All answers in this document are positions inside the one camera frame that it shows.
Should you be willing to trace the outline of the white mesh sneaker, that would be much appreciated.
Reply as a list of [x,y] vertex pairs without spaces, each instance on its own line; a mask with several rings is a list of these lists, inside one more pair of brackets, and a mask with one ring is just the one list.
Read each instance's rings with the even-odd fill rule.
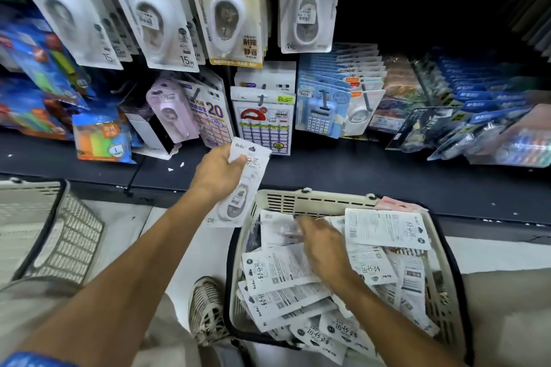
[[223,293],[217,280],[199,278],[189,299],[189,331],[200,347],[207,347],[231,337],[223,319]]

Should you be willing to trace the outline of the blue sleeve cuff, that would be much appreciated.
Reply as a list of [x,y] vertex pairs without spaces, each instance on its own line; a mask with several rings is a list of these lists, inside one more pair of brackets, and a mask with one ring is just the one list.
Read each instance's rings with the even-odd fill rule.
[[15,352],[0,362],[0,367],[74,367],[71,363],[32,352]]

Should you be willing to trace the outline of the person's right forearm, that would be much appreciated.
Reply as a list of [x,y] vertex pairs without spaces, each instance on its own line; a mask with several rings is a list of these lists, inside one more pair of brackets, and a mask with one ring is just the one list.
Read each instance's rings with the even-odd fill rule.
[[414,323],[386,305],[353,271],[331,290],[348,306],[387,367],[467,367]]

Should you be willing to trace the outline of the beige correction tape packet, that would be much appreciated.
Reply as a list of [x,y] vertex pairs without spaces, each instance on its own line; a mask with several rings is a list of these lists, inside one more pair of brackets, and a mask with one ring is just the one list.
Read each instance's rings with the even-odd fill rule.
[[208,58],[213,65],[263,68],[269,0],[194,0]]

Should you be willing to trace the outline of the stack of blue colourful packets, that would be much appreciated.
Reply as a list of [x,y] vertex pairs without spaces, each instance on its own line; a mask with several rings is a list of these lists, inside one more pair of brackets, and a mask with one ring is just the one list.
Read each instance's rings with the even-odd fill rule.
[[0,22],[0,48],[22,70],[0,77],[0,126],[73,141],[72,115],[96,96],[89,75],[54,32],[32,22]]

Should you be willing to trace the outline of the purple correction tape packet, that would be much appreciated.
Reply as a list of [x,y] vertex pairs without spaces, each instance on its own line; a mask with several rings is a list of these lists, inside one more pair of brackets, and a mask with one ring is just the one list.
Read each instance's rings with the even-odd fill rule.
[[157,78],[145,99],[174,143],[200,137],[187,97],[174,79]]

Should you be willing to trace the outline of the grey plastic shopping basket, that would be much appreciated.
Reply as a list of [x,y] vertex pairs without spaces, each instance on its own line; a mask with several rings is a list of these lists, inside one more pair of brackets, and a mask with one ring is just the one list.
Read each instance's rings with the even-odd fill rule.
[[83,284],[105,223],[65,180],[0,180],[0,287],[53,277]]

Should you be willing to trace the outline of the cream plastic shopping basket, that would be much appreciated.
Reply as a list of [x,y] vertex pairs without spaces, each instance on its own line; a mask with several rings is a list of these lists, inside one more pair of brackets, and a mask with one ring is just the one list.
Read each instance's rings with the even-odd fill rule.
[[[261,210],[279,211],[297,216],[337,216],[346,208],[373,208],[382,196],[338,194],[335,192],[313,191],[304,188],[297,191],[259,190],[253,200],[242,227],[232,233],[226,261],[226,282],[223,320],[230,334],[241,341],[273,345],[289,350],[300,350],[296,344],[276,341],[267,333],[262,333],[247,317],[237,298],[238,281],[242,279],[241,255],[246,250],[250,231],[259,220]],[[442,285],[447,300],[437,290],[432,274],[426,280],[426,309],[432,321],[440,328],[437,340],[450,347],[453,353],[469,365],[474,365],[473,328],[468,313],[465,286],[457,261],[445,238],[440,221],[432,210],[424,217],[428,228],[431,247],[436,254]]]

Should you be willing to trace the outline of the dark correction tape packet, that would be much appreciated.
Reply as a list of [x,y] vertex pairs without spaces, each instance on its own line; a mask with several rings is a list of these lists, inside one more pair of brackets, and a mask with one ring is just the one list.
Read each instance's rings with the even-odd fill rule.
[[416,153],[426,148],[436,148],[458,126],[461,118],[455,116],[459,111],[459,107],[449,106],[414,109],[385,150]]

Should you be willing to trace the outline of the person's right hand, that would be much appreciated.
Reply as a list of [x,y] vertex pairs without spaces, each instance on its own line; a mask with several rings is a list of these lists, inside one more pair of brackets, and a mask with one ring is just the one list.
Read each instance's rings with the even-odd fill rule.
[[324,245],[307,246],[304,250],[315,275],[335,294],[342,294],[353,286],[362,284],[352,269],[343,235],[329,225],[329,241]]

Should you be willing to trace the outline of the person's left forearm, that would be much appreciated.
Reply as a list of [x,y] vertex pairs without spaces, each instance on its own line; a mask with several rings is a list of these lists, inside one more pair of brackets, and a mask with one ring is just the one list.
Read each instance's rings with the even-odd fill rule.
[[197,229],[219,198],[189,189],[15,350],[75,367],[130,367]]

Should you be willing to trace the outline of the pile of white tape packets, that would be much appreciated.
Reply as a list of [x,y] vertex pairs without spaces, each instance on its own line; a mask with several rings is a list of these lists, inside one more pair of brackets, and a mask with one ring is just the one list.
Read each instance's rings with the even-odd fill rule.
[[[352,269],[376,297],[434,337],[440,328],[425,308],[427,212],[383,197],[374,210],[321,219],[343,236]],[[296,340],[337,365],[349,354],[382,361],[352,311],[313,273],[295,218],[261,210],[256,229],[261,245],[242,253],[236,294],[258,330],[276,341]]]

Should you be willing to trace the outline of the round white tape packet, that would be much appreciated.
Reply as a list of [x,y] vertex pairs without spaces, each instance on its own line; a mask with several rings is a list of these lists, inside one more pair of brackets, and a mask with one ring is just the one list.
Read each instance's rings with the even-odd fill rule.
[[384,89],[351,92],[352,98],[342,125],[341,137],[364,134],[384,94]]

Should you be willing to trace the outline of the person's left hand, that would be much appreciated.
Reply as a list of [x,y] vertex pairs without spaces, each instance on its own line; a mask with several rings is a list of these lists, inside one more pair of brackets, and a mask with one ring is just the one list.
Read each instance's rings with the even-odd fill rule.
[[[229,162],[230,149],[231,144],[225,144],[211,149],[203,156],[191,181],[190,194],[203,198],[207,203],[216,204],[236,189],[238,185],[223,185],[220,182],[222,162],[224,159]],[[248,157],[239,155],[235,159],[248,160]]]

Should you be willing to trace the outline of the clear packets of colourful items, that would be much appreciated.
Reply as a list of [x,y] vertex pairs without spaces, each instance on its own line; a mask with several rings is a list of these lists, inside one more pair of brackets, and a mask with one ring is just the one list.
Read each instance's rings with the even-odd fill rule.
[[383,81],[385,93],[368,128],[395,134],[410,113],[428,106],[429,100],[406,56],[385,55],[382,59],[387,72]]

